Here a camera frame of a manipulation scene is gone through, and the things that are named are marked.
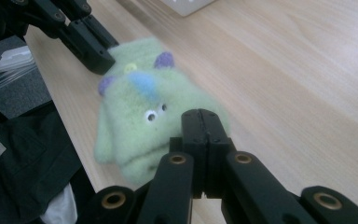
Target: robotic hand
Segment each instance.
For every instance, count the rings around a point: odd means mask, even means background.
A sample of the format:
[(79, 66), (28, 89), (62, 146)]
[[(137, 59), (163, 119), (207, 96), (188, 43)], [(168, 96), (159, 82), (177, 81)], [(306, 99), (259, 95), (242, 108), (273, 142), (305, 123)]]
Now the robotic hand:
[(59, 38), (91, 72), (104, 74), (115, 63), (107, 50), (118, 42), (91, 15), (86, 0), (0, 0), (0, 11), (13, 34), (25, 35), (32, 24)]

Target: stuffed monster toy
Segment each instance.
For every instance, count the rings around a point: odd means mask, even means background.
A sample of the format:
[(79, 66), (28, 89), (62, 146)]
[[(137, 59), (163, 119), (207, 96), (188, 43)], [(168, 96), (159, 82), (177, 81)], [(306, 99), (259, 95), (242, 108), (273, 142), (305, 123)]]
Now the stuffed monster toy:
[(97, 162), (115, 162), (128, 181), (142, 185), (169, 152), (170, 137), (181, 136), (181, 116), (187, 110), (213, 111), (227, 131), (223, 108), (174, 68), (172, 55), (155, 38), (123, 44), (109, 53), (116, 63), (99, 85), (103, 100)]

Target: black fabric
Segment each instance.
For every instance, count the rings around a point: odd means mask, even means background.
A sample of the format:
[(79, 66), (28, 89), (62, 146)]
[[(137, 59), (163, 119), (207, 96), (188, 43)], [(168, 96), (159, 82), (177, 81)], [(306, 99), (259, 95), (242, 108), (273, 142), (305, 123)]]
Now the black fabric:
[(0, 123), (0, 143), (7, 149), (0, 158), (0, 223), (31, 222), (69, 183), (80, 160), (55, 111)]

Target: wooden table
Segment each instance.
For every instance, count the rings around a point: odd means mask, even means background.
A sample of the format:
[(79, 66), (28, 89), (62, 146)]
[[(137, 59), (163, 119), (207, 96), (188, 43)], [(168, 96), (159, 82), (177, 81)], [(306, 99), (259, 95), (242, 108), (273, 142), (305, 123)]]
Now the wooden table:
[[(157, 37), (227, 109), (237, 149), (288, 190), (322, 185), (358, 204), (358, 1), (217, 0), (185, 18), (158, 0), (89, 4), (120, 43)], [(101, 77), (36, 28), (26, 40), (95, 190), (128, 186), (92, 156)], [(193, 223), (224, 222), (218, 200), (193, 208)]]

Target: googly eye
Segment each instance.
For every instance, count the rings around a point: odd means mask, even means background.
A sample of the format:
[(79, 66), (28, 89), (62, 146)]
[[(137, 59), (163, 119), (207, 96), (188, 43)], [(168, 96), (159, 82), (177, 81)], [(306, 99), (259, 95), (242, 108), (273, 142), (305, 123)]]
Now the googly eye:
[(154, 110), (147, 110), (145, 112), (145, 119), (148, 121), (148, 122), (152, 122), (153, 120), (155, 120), (157, 118), (157, 113), (156, 111)]
[(136, 63), (128, 63), (125, 67), (124, 67), (124, 74), (128, 74), (132, 71), (135, 71), (138, 68), (138, 66), (136, 65)]
[(158, 105), (158, 112), (159, 113), (164, 113), (165, 111), (167, 111), (167, 105), (166, 104), (159, 104)]

